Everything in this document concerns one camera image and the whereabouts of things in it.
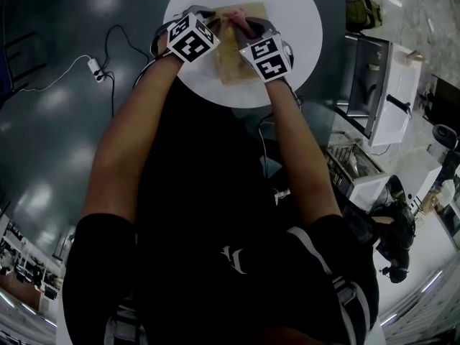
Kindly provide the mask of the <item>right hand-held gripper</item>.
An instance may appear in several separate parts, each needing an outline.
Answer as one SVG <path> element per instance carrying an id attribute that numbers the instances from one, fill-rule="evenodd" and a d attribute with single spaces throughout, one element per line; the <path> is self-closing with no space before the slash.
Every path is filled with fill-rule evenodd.
<path id="1" fill-rule="evenodd" d="M 239 54 L 264 83 L 285 77 L 292 71 L 293 50 L 269 20 L 247 18 L 229 21 Z"/>

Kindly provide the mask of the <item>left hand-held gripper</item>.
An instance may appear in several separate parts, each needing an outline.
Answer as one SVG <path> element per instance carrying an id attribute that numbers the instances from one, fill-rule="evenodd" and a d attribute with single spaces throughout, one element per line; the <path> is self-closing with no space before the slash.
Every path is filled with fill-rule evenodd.
<path id="1" fill-rule="evenodd" d="M 185 63 L 193 63 L 215 50 L 221 41 L 206 25 L 215 15 L 205 6 L 190 6 L 167 27 L 168 50 Z"/>

